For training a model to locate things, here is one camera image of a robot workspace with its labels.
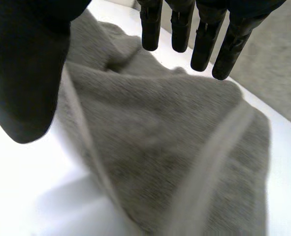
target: terry cloth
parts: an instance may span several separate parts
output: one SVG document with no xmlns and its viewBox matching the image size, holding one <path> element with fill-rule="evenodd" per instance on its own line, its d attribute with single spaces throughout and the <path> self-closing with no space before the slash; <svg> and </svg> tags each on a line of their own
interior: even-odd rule
<svg viewBox="0 0 291 236">
<path fill-rule="evenodd" d="M 85 11 L 57 113 L 129 235 L 266 234 L 269 122 L 234 83 L 166 69 Z"/>
</svg>

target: fabric fold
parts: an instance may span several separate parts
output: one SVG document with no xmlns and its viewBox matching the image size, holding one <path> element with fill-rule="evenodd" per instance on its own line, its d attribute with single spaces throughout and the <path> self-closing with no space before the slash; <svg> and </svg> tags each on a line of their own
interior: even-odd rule
<svg viewBox="0 0 291 236">
<path fill-rule="evenodd" d="M 117 199 L 114 203 L 137 227 L 131 235 L 161 236 L 171 229 L 170 214 L 179 205 L 177 201 L 184 199 L 186 179 L 203 162 L 200 153 L 239 104 L 250 111 L 249 116 L 240 114 L 248 123 L 226 153 L 221 153 L 221 142 L 214 144 L 219 150 L 215 160 L 223 154 L 225 161 L 217 173 L 208 173 L 216 175 L 217 181 L 213 186 L 205 185 L 211 194 L 205 224 L 199 231 L 201 235 L 265 235 L 262 196 L 269 124 L 243 100 L 239 88 L 231 82 L 164 68 L 141 48 L 138 37 L 124 34 L 115 25 L 97 22 L 88 11 L 72 23 L 71 33 L 65 66 L 94 142 L 91 145 L 98 154 L 94 156 L 83 140 L 81 124 L 68 99 L 65 76 L 58 117 L 83 161 L 95 173 L 104 170 L 101 175 L 109 180 Z M 239 126 L 231 123 L 223 141 L 234 139 L 238 131 Z M 192 200 L 199 199 L 194 191 L 189 195 Z M 199 235 L 198 230 L 188 230 L 194 229 L 199 219 L 186 220 L 198 211 L 196 205 L 177 219 L 187 225 L 177 235 Z"/>
</svg>

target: white surface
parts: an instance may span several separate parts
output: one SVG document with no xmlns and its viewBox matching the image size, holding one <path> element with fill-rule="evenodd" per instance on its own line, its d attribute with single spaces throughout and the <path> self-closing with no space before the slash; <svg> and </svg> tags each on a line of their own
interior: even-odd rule
<svg viewBox="0 0 291 236">
<path fill-rule="evenodd" d="M 119 25 L 129 35 L 141 35 L 133 9 L 94 0 L 89 6 L 101 21 Z M 164 66 L 181 66 L 191 74 L 192 50 L 174 52 L 170 34 L 161 30 L 153 55 Z M 291 236 L 291 123 L 241 88 L 245 99 L 271 120 L 271 165 L 268 180 L 269 235 Z M 0 128 L 0 236 L 125 236 L 125 226 L 94 177 L 55 120 L 49 133 L 29 145 L 11 141 Z"/>
</svg>

